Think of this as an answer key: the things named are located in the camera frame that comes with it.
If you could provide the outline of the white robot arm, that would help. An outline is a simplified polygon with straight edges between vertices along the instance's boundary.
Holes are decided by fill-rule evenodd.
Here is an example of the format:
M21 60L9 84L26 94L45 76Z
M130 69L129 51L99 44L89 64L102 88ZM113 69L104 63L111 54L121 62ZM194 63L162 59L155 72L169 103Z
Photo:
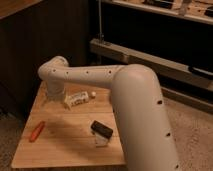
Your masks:
M141 64L71 67L56 56L38 69L47 97L65 96L73 82L106 88L128 171L182 171L156 73Z

